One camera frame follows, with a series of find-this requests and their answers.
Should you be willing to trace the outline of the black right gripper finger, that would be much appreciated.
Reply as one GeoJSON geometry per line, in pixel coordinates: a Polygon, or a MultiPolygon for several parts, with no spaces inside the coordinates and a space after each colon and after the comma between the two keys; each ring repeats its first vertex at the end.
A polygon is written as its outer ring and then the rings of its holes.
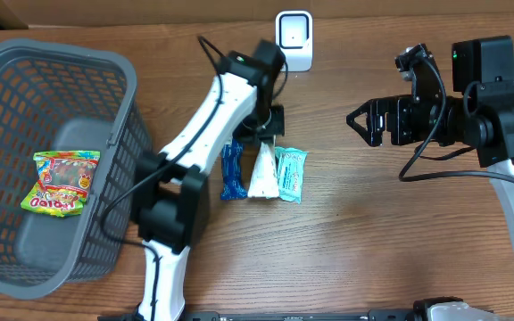
{"type": "Polygon", "coordinates": [[[354,119],[348,119],[347,125],[351,127],[370,147],[378,147],[382,144],[383,128],[374,124],[371,120],[366,127],[357,123],[354,119]]]}
{"type": "Polygon", "coordinates": [[[356,110],[352,111],[350,114],[346,116],[346,122],[354,123],[355,120],[362,115],[368,118],[371,114],[371,105],[371,100],[368,100],[365,103],[363,103],[360,107],[358,107],[356,110]]]}

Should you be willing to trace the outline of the teal wet wipes pack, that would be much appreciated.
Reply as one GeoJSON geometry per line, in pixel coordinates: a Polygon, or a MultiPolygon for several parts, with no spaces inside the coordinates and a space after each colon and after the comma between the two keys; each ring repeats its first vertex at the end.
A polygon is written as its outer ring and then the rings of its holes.
{"type": "Polygon", "coordinates": [[[304,165],[307,152],[295,148],[277,146],[279,197],[287,202],[300,203],[303,193],[304,165]]]}

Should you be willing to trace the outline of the white tube gold cap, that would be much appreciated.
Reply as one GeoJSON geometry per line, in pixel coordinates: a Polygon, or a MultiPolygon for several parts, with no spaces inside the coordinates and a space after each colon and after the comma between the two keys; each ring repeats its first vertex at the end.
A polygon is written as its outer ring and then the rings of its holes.
{"type": "Polygon", "coordinates": [[[277,163],[273,144],[261,142],[248,189],[249,198],[279,197],[277,163]]]}

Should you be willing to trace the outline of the blue snack wrapper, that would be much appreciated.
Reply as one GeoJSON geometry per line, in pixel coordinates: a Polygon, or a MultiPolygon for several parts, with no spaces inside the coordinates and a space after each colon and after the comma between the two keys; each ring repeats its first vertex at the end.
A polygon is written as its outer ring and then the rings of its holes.
{"type": "Polygon", "coordinates": [[[222,201],[243,200],[247,197],[247,190],[242,182],[242,169],[240,160],[244,146],[237,140],[230,138],[221,151],[221,171],[223,190],[220,194],[222,201]]]}

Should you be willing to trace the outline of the green gummy candy bag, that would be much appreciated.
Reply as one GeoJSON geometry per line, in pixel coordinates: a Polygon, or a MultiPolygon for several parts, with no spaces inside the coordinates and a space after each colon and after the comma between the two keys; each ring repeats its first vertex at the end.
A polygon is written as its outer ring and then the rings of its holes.
{"type": "Polygon", "coordinates": [[[58,218],[80,215],[90,194],[99,151],[36,152],[37,182],[21,201],[24,210],[58,218]]]}

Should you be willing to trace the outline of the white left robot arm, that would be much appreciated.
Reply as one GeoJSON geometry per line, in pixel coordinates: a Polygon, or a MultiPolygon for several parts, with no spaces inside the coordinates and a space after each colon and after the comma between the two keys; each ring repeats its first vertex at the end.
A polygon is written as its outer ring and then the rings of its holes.
{"type": "Polygon", "coordinates": [[[281,92],[275,86],[278,75],[288,71],[280,46],[261,40],[245,55],[222,53],[205,37],[198,42],[215,71],[210,91],[171,143],[159,153],[142,153],[134,185],[100,215],[104,236],[129,244],[105,227],[109,214],[129,200],[140,238],[135,245],[145,252],[144,296],[125,320],[180,319],[188,255],[207,226],[208,177],[223,146],[229,138],[268,143],[285,133],[284,110],[273,103],[281,92]]]}

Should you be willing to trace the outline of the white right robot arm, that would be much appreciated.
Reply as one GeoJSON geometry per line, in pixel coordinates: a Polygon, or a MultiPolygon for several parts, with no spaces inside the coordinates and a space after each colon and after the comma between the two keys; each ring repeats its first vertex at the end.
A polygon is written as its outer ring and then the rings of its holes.
{"type": "Polygon", "coordinates": [[[509,36],[487,37],[452,44],[452,84],[449,96],[435,58],[424,44],[396,56],[395,65],[411,83],[408,95],[366,101],[347,118],[371,147],[389,132],[394,145],[414,144],[413,156],[400,171],[403,182],[438,178],[489,179],[501,203],[514,252],[514,49],[509,36]],[[444,155],[477,154],[480,170],[455,170],[409,176],[429,143],[465,146],[444,155]]]}

